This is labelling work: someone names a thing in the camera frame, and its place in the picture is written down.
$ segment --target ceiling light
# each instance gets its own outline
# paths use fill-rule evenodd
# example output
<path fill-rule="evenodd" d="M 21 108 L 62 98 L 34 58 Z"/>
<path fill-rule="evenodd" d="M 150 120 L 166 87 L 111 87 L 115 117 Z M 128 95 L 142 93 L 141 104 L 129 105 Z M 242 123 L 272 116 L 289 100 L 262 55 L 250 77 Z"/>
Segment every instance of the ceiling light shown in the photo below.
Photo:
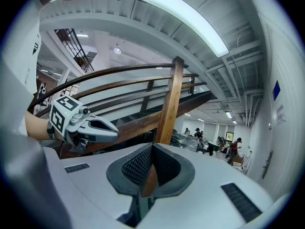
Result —
<path fill-rule="evenodd" d="M 116 54 L 121 54 L 122 52 L 120 48 L 114 48 L 113 50 Z"/>
<path fill-rule="evenodd" d="M 232 115 L 231 115 L 230 112 L 225 112 L 225 113 L 226 113 L 226 115 L 227 115 L 230 119 L 232 119 Z"/>
<path fill-rule="evenodd" d="M 76 34 L 78 37 L 88 37 L 86 34 Z"/>
<path fill-rule="evenodd" d="M 141 0 L 175 16 L 190 27 L 211 48 L 217 57 L 229 53 L 225 43 L 210 23 L 183 0 Z"/>

